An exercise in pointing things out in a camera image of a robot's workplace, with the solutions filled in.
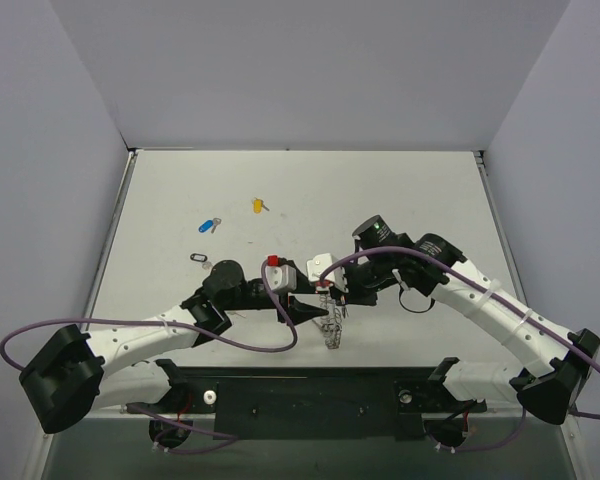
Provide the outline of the metal key organizer disc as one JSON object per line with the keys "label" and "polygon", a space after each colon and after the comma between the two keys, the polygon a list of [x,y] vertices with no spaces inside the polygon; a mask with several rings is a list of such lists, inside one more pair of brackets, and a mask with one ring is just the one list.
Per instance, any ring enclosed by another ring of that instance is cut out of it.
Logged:
{"label": "metal key organizer disc", "polygon": [[331,298],[329,294],[320,294],[319,300],[320,307],[328,310],[328,315],[320,318],[318,323],[319,330],[324,338],[324,344],[329,350],[338,349],[341,344],[344,319],[341,318],[336,300]]}

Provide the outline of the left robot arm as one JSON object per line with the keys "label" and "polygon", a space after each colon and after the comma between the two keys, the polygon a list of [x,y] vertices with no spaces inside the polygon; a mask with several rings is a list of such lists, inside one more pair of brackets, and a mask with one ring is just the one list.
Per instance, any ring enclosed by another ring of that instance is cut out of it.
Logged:
{"label": "left robot arm", "polygon": [[186,397],[184,384],[147,359],[224,339],[231,311],[274,309],[290,328],[324,310],[297,301],[323,286],[314,262],[300,272],[291,260],[270,256],[260,277],[224,260],[188,299],[149,319],[99,321],[83,331],[78,322],[56,321],[56,331],[24,366],[19,382],[47,434],[62,432],[93,410],[116,404],[155,404],[172,412]]}

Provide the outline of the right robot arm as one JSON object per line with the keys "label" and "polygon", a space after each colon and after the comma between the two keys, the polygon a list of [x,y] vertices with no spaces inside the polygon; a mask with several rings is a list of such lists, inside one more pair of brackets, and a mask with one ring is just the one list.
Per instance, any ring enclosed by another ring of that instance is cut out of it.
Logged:
{"label": "right robot arm", "polygon": [[371,302],[395,284],[414,289],[469,319],[516,359],[512,364],[452,361],[427,383],[433,406],[448,409],[472,400],[517,403],[546,423],[565,421],[590,376],[587,361],[600,347],[594,332],[571,331],[542,318],[436,234],[412,241],[375,215],[352,235],[357,249],[378,251],[367,262],[346,267],[352,297]]}

